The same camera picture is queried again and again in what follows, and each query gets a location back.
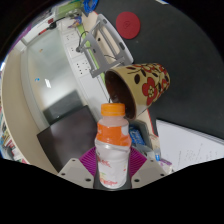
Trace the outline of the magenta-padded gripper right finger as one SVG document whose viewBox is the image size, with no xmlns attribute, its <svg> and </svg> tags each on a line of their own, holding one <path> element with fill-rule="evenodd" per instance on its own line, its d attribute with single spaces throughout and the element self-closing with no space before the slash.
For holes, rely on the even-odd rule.
<svg viewBox="0 0 224 224">
<path fill-rule="evenodd" d="M 147 159 L 132 148 L 129 157 L 131 187 L 141 188 L 166 176 L 163 168 L 154 159 Z"/>
</svg>

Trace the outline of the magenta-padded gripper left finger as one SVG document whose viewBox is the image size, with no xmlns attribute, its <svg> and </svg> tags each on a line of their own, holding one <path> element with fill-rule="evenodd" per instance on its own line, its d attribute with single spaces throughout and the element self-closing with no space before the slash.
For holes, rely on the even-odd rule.
<svg viewBox="0 0 224 224">
<path fill-rule="evenodd" d="M 71 158 L 58 176 L 81 187 L 92 189 L 96 172 L 96 153 L 95 148 L 92 148 L 80 158 Z"/>
</svg>

